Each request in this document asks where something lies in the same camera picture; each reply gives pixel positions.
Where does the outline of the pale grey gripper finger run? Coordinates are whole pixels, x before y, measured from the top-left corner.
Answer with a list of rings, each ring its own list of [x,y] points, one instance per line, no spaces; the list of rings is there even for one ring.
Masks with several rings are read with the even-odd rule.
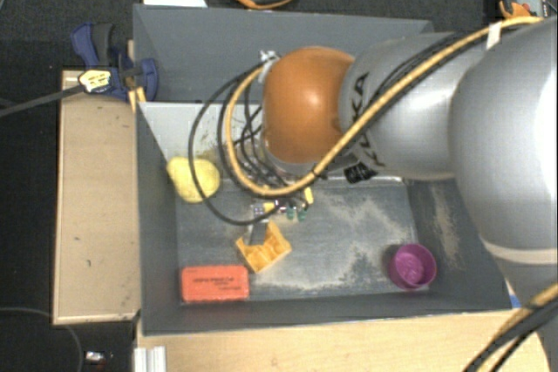
[[[267,224],[269,218],[266,216],[265,204],[253,205],[253,214],[256,219],[256,223],[253,224],[249,229],[248,243],[249,245],[262,245],[265,240],[265,234],[267,230]]]

